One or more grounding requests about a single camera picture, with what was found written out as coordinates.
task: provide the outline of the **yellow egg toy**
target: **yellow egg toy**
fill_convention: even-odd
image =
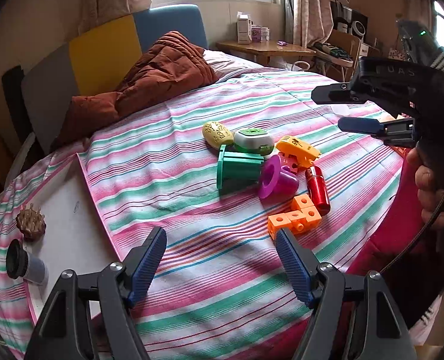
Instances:
[[[233,135],[228,128],[219,122],[207,122],[202,126],[202,135],[207,143],[219,150],[221,145],[232,145]]]

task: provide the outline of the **red lipstick tube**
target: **red lipstick tube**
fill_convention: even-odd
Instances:
[[[318,166],[311,166],[305,171],[305,178],[307,179],[309,196],[311,201],[314,202],[315,208],[321,216],[327,215],[330,212],[330,200],[328,199],[322,169]]]

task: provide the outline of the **purple plastic cup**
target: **purple plastic cup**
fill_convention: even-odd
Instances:
[[[290,172],[288,166],[282,166],[278,155],[273,155],[264,162],[259,183],[258,197],[261,199],[272,193],[295,195],[299,188],[299,179]]]

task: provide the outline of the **human hand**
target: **human hand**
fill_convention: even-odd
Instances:
[[[427,223],[442,199],[444,190],[437,190],[434,171],[422,164],[417,148],[408,153],[407,162],[417,168],[415,173],[415,185],[419,189],[417,197],[422,205],[422,220]],[[444,208],[431,228],[434,230],[444,229]]]

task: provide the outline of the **black cable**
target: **black cable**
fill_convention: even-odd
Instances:
[[[425,233],[425,231],[430,228],[435,220],[438,218],[438,215],[440,214],[440,212],[442,211],[444,206],[444,194],[442,196],[442,199],[440,200],[440,202],[438,203],[437,207],[434,210],[434,213],[432,214],[432,216],[430,217],[430,219],[428,220],[427,223],[425,223],[425,225],[422,226],[422,228],[420,229],[420,231],[417,233],[417,235],[413,238],[413,240],[411,240],[411,242],[405,247],[405,249],[403,249],[392,261],[390,261],[381,271],[380,273],[382,274],[383,272],[385,272],[387,269],[389,269],[391,266],[393,266],[398,260],[400,260],[403,256],[405,256],[407,253],[410,253],[412,251],[412,249],[415,247],[415,245],[417,245],[417,242],[420,240],[420,238],[422,237],[422,235]]]

